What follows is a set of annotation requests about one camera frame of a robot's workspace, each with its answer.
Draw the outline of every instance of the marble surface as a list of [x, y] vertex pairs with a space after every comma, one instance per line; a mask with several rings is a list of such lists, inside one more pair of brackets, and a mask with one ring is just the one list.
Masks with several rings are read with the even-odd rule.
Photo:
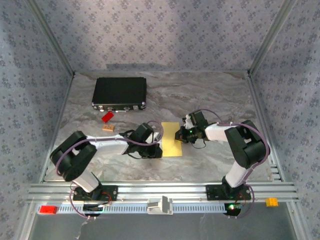
[[[106, 112], [91, 106], [97, 77], [145, 77], [147, 79], [147, 107], [141, 111], [115, 113], [109, 121], [114, 132], [102, 131], [101, 117]], [[225, 72], [131, 72], [131, 73], [76, 73], [64, 109], [55, 141], [57, 147], [74, 131], [91, 136], [112, 136], [150, 120], [180, 122], [182, 117], [203, 108], [216, 111], [223, 120], [242, 122], [252, 120], [259, 128], [248, 86], [241, 74]], [[209, 122], [217, 121], [209, 112]], [[196, 147], [203, 142], [198, 140]], [[101, 181], [219, 181], [230, 170], [234, 158], [229, 144], [207, 142], [203, 149], [191, 144], [182, 145], [181, 157], [160, 159], [133, 159], [127, 155], [96, 154], [88, 169]], [[271, 177], [268, 161], [256, 168], [250, 176], [254, 181]], [[50, 162], [46, 181], [61, 180]]]

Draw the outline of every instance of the red lego brick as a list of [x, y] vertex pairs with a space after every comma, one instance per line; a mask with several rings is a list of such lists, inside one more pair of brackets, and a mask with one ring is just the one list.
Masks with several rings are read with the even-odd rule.
[[47, 206], [47, 205], [42, 205], [39, 213], [40, 214], [56, 214], [58, 210], [57, 206]]
[[112, 119], [113, 116], [114, 116], [114, 114], [112, 112], [108, 112], [101, 119], [102, 119], [102, 121], [104, 121], [104, 123], [107, 123], [110, 119]]

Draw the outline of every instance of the patterned wallpaper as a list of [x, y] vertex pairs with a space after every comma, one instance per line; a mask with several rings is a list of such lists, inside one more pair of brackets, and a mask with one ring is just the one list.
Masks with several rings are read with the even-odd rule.
[[71, 77], [22, 0], [1, 0], [0, 9], [0, 239], [9, 240]]
[[320, 2], [298, 1], [254, 76], [314, 239], [320, 240]]
[[283, 0], [36, 0], [75, 71], [246, 70]]

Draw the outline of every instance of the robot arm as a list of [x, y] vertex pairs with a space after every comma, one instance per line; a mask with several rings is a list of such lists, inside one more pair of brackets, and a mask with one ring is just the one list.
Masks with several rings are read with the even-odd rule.
[[82, 131], [76, 131], [51, 153], [50, 159], [56, 166], [56, 172], [66, 182], [74, 182], [88, 193], [89, 199], [97, 200], [102, 193], [101, 183], [86, 169], [93, 156], [96, 153], [125, 155], [138, 152], [142, 158], [161, 158], [160, 144], [146, 142], [151, 134], [154, 134], [154, 130], [147, 123], [141, 124], [136, 130], [111, 137], [86, 136]]
[[251, 174], [252, 166], [261, 162], [267, 154], [267, 148], [259, 135], [252, 129], [243, 126], [249, 126], [256, 130], [256, 126], [250, 120], [244, 121], [240, 126], [209, 124], [201, 110], [186, 115], [182, 120], [185, 125], [175, 133], [175, 139], [178, 141], [195, 143], [197, 139], [203, 139], [229, 143], [235, 162], [222, 179], [225, 194], [240, 187]]

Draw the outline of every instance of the small wooden block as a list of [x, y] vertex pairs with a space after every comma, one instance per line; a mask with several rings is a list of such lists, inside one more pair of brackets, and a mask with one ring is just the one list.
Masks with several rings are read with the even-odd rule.
[[113, 132], [115, 129], [114, 125], [103, 124], [102, 130]]

